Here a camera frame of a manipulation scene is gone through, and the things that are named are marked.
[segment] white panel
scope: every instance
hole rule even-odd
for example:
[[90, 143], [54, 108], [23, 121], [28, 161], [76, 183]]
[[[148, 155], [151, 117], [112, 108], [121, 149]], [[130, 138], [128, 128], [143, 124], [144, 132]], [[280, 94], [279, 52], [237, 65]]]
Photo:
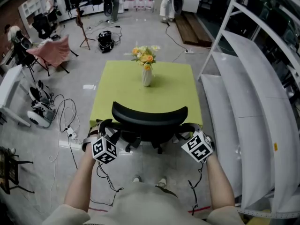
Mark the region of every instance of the white panel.
[[222, 31], [237, 53], [258, 95], [273, 146], [275, 195], [272, 212], [291, 198], [300, 183], [300, 141], [292, 107], [274, 69], [257, 45], [247, 38]]
[[242, 168], [230, 101], [220, 76], [201, 75], [201, 78], [214, 126], [218, 159], [237, 197], [242, 194]]
[[227, 88], [234, 114], [237, 117], [262, 116], [256, 92], [240, 59], [220, 52], [213, 52], [212, 57]]
[[222, 75], [236, 120], [242, 157], [241, 207], [245, 209], [274, 187], [268, 133], [256, 92], [240, 59], [219, 52], [213, 52], [212, 56]]
[[[274, 197], [269, 198], [270, 203], [274, 201]], [[292, 195], [289, 201], [278, 210], [278, 212], [299, 212], [300, 211], [300, 187], [297, 188], [296, 192]]]
[[243, 5], [234, 2], [233, 5], [250, 17], [254, 22], [257, 23], [269, 36], [274, 40], [274, 42], [280, 47], [280, 49], [285, 53], [293, 67], [296, 69], [298, 74], [300, 74], [300, 57], [292, 51], [289, 46], [281, 39], [280, 36], [277, 35], [264, 21], [258, 18], [254, 13], [250, 12], [246, 7]]

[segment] sleeve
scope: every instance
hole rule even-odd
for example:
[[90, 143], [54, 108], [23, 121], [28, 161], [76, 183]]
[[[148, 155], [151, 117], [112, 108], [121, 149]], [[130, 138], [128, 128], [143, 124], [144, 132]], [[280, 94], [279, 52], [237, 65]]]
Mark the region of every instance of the sleeve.
[[212, 225], [244, 225], [236, 208], [232, 206], [213, 210], [206, 221]]
[[82, 225], [90, 220], [87, 212], [72, 208], [69, 205], [60, 205], [42, 225]]

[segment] pink chair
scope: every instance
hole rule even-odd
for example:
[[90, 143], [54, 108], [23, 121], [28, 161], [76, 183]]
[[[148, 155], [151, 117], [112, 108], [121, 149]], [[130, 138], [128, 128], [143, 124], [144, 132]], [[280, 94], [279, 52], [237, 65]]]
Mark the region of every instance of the pink chair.
[[61, 65], [61, 63], [68, 60], [68, 56], [70, 52], [73, 53], [76, 57], [78, 57], [78, 55], [74, 53], [69, 47], [68, 35], [64, 36], [59, 41], [55, 41], [55, 42], [48, 41], [40, 47], [31, 48], [26, 51], [29, 54], [35, 55], [40, 58], [40, 63], [42, 67], [45, 70], [47, 70], [48, 76], [50, 76], [48, 66], [53, 66], [55, 68], [60, 66], [67, 73], [69, 73]]

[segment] flower vase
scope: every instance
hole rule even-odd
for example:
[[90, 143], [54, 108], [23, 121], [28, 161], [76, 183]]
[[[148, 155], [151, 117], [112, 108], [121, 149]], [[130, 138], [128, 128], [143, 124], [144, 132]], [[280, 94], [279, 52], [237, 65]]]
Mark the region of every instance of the flower vase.
[[146, 69], [142, 69], [142, 84], [145, 87], [149, 87], [150, 83], [152, 81], [152, 69], [150, 70], [146, 70]]

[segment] green table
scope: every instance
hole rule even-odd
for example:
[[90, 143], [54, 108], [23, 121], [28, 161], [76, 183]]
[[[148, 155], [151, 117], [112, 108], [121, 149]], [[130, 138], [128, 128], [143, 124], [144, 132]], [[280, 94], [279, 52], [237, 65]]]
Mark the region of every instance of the green table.
[[113, 101], [133, 110], [166, 113], [188, 107], [185, 122], [203, 125], [199, 98], [192, 68], [188, 64], [157, 62], [153, 64], [150, 87], [143, 87], [142, 67], [135, 61], [107, 61], [90, 115], [96, 119], [113, 119]]

